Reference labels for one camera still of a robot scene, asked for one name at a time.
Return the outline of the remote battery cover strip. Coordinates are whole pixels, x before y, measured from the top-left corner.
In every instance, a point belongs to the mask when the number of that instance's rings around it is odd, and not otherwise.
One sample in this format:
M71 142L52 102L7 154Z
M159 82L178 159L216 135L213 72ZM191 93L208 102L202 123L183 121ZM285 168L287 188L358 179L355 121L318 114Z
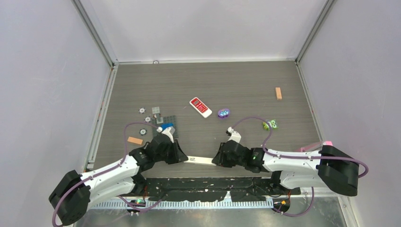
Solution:
M188 160L184 161L187 164L195 164L195 165L206 165L206 166L216 166L212 162L212 158L209 157L196 157L196 156L188 156Z

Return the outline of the white remote control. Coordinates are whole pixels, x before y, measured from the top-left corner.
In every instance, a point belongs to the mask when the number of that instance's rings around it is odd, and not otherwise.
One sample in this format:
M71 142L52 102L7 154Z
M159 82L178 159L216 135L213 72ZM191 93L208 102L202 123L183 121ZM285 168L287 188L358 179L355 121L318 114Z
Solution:
M208 108L198 97L194 97L189 104L203 117L208 118L213 111Z

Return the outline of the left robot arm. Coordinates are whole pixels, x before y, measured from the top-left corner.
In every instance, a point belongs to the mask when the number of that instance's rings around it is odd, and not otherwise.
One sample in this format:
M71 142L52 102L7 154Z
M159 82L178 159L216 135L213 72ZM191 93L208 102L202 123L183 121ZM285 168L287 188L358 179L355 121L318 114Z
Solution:
M160 133L144 146L100 169L81 174L71 170L49 196L54 208L52 224L55 227L74 224L91 207L115 196L128 193L139 196L145 190L142 172L157 162L170 165L187 160L178 141Z

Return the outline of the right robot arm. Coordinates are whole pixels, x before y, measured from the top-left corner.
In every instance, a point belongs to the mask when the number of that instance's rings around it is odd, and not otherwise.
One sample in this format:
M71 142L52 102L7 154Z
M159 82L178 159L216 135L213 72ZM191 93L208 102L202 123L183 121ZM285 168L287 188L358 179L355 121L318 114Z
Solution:
M360 163L331 145L308 152L283 152L247 148L229 140L220 144L212 163L226 168L243 166L253 173L271 173L270 189L276 194L299 187L327 187L350 197L358 192Z

